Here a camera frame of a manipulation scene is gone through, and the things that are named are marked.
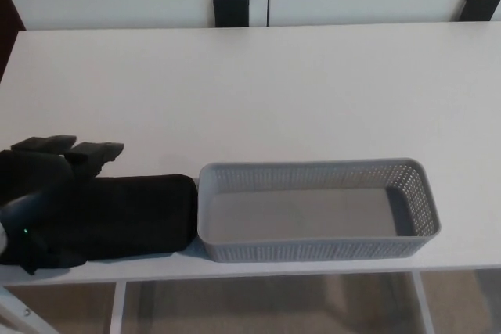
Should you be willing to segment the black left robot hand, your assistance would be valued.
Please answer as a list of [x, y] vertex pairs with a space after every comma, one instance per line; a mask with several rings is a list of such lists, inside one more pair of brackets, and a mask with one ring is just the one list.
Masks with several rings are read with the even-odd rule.
[[33, 275], [38, 269], [85, 264], [35, 232], [68, 207], [80, 184], [98, 176], [124, 150], [119, 142], [82, 142], [74, 135], [30, 137], [1, 152], [1, 263]]

